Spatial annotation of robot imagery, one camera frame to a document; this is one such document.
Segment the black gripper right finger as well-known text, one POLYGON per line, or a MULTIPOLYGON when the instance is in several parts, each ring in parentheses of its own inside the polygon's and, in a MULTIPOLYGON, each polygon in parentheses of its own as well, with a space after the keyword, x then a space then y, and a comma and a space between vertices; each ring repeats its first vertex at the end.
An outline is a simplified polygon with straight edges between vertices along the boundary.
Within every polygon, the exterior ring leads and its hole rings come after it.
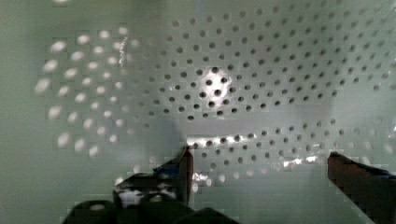
POLYGON ((375 224, 395 224, 396 181, 387 170, 332 152, 328 178, 375 224))

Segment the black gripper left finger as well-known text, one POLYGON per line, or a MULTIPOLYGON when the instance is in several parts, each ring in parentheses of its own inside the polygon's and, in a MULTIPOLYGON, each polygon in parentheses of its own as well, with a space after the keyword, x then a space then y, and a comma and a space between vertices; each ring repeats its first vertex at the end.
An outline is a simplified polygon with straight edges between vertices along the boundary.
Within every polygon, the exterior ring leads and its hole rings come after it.
POLYGON ((188 204, 193 177, 193 156, 184 146, 170 161, 152 169, 151 173, 136 173, 116 184, 112 193, 118 208, 138 206, 149 196, 166 195, 188 204))

